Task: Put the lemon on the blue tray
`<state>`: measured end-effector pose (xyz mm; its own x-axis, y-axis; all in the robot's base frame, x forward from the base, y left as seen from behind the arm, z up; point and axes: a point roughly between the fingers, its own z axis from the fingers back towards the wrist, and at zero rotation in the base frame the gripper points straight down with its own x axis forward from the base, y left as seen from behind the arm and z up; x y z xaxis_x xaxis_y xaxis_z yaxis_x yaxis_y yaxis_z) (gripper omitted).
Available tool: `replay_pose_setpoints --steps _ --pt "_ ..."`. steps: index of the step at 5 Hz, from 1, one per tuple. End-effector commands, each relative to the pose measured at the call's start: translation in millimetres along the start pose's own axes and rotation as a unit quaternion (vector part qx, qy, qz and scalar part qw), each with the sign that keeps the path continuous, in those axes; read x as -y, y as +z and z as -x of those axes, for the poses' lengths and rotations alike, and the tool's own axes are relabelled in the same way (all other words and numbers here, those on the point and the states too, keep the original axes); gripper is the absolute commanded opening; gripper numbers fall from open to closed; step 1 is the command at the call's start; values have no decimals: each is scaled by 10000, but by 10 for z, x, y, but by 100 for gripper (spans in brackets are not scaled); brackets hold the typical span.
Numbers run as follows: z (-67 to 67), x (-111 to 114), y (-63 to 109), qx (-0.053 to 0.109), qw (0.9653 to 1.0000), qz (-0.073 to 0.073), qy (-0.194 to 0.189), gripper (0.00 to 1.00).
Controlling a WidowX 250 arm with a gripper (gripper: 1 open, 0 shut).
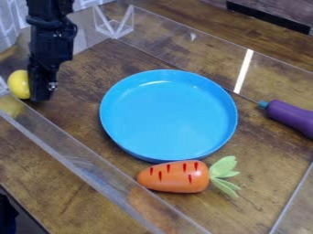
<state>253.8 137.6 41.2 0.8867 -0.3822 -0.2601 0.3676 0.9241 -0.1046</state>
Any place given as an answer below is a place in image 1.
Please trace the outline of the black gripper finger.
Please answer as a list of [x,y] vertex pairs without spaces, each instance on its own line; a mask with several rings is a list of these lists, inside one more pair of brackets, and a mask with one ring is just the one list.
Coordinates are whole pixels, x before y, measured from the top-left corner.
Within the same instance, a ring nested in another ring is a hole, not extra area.
[[56,67],[44,68],[35,62],[27,64],[27,81],[30,101],[48,101],[53,91],[57,89]]

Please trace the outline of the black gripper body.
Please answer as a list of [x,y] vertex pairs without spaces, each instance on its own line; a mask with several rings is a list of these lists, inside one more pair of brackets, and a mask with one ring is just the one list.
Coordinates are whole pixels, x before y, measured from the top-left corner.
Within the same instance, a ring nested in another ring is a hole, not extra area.
[[30,57],[45,68],[57,69],[72,59],[77,26],[66,17],[74,0],[25,0],[30,26]]

